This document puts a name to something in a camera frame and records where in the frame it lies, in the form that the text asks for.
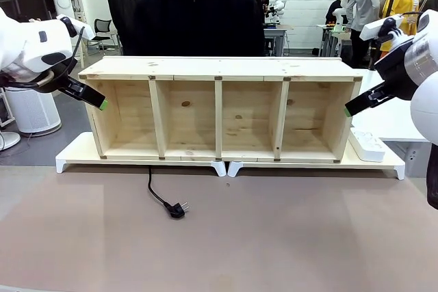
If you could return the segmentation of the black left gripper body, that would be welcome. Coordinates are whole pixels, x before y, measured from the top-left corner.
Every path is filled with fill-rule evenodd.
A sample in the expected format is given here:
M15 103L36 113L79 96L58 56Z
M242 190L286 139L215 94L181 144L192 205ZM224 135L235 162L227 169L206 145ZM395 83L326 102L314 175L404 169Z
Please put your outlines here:
M54 74L52 80L48 83L37 87L35 91L41 93L50 93L61 91L73 98L78 98L85 90L85 85L70 76L75 68L77 61L62 61L48 69Z

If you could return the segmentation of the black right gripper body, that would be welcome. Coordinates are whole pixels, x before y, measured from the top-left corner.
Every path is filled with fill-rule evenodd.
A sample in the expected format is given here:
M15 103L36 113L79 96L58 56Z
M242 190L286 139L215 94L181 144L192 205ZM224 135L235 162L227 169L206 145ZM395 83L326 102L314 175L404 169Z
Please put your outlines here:
M405 54L412 44L412 39L408 39L375 63L374 67L383 80L375 87L380 98L396 97L404 101L412 99L417 85L408 76L404 66Z

